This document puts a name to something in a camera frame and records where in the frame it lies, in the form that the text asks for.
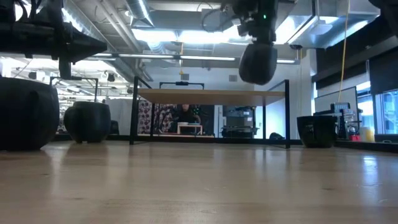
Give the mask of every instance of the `table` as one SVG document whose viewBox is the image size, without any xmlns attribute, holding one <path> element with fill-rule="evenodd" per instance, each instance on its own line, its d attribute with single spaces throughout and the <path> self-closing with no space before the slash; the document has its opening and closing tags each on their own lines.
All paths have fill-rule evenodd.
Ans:
<svg viewBox="0 0 398 224">
<path fill-rule="evenodd" d="M 151 103 L 191 105 L 263 106 L 285 98 L 283 91 L 138 89 Z"/>
<path fill-rule="evenodd" d="M 148 88 L 138 89 L 141 82 Z M 266 106 L 279 100 L 284 100 L 285 113 L 285 140 L 267 139 L 263 135 L 262 139 L 217 139 L 214 142 L 220 143 L 248 143 L 248 144 L 283 144 L 290 148 L 290 87 L 289 80 L 283 80 L 268 91 L 234 91 L 234 90 L 178 90 L 178 89 L 153 89 L 143 79 L 134 77 L 134 91 L 132 98 L 130 144 L 134 144 L 137 135 L 138 123 L 138 96 L 152 103 L 152 114 L 150 119 L 150 135 L 148 141 L 155 141 L 154 118 L 156 104 L 190 104 L 190 105 L 225 105 L 225 106 L 262 106 L 262 113 L 266 114 Z M 266 124 L 266 116 L 262 117 L 262 123 Z"/>
<path fill-rule="evenodd" d="M 203 134 L 203 126 L 199 125 L 199 124 L 193 124 L 193 125 L 191 125 L 191 124 L 178 124 L 178 126 L 177 126 L 177 134 L 181 134 L 181 131 L 180 131 L 181 127 L 195 128 L 195 135 L 197 133 L 197 128 L 200 128 L 199 135 Z"/>
</svg>

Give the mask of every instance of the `wooden tabletop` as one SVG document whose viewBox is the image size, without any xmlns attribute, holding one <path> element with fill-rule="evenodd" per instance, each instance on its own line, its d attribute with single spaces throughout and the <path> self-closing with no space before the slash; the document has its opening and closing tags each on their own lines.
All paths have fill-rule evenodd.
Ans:
<svg viewBox="0 0 398 224">
<path fill-rule="evenodd" d="M 283 91 L 171 90 L 139 89 L 138 94 L 151 103 L 262 106 L 281 100 Z"/>
<path fill-rule="evenodd" d="M 397 165 L 344 148 L 52 142 L 0 153 L 0 223 L 397 224 Z"/>
</svg>

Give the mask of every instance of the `black round object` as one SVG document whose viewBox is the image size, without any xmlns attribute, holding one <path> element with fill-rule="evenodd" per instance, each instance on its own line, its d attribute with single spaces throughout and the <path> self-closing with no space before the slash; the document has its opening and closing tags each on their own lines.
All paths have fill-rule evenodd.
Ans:
<svg viewBox="0 0 398 224">
<path fill-rule="evenodd" d="M 60 107 L 54 87 L 0 78 L 0 142 L 5 150 L 38 150 L 57 132 Z"/>
<path fill-rule="evenodd" d="M 297 118 L 300 139 L 306 147 L 332 147 L 336 141 L 334 116 L 302 116 Z"/>
<path fill-rule="evenodd" d="M 111 112 L 103 103 L 77 101 L 65 112 L 64 123 L 72 139 L 101 142 L 111 130 Z"/>
<path fill-rule="evenodd" d="M 277 58 L 278 51 L 273 46 L 249 44 L 241 57 L 239 76 L 244 82 L 265 85 L 274 76 Z"/>
</svg>

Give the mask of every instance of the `yellow cable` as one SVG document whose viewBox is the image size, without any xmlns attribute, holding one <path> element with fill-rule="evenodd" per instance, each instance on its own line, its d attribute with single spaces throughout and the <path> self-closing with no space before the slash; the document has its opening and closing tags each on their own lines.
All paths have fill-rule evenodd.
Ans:
<svg viewBox="0 0 398 224">
<path fill-rule="evenodd" d="M 338 92 L 338 102 L 340 102 L 341 89 L 343 88 L 344 69 L 345 69 L 345 63 L 346 63 L 347 26 L 348 26 L 348 14 L 349 14 L 349 5 L 350 4 L 351 4 L 351 0 L 348 0 L 347 13 L 346 13 L 346 27 L 344 30 L 343 64 L 341 66 L 341 80 L 340 80 L 340 90 Z"/>
</svg>

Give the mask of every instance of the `office desk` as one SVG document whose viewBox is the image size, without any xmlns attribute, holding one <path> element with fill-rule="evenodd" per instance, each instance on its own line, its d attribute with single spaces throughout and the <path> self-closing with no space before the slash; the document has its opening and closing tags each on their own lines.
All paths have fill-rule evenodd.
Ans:
<svg viewBox="0 0 398 224">
<path fill-rule="evenodd" d="M 141 82 L 148 88 L 138 89 L 138 83 Z M 178 90 L 178 89 L 153 89 L 144 80 L 134 77 L 134 91 L 131 113 L 131 133 L 130 144 L 134 140 L 140 140 L 137 135 L 138 123 L 138 96 L 152 103 L 152 114 L 150 122 L 149 139 L 154 139 L 154 118 L 156 104 L 190 104 L 190 105 L 225 105 L 225 106 L 262 106 L 263 114 L 266 114 L 266 106 L 283 100 L 285 103 L 285 140 L 275 141 L 266 139 L 253 139 L 251 143 L 255 144 L 284 144 L 286 148 L 290 147 L 290 101 L 289 101 L 289 81 L 284 80 L 269 91 L 234 91 L 234 90 Z M 262 123 L 266 124 L 266 116 L 263 116 Z"/>
</svg>

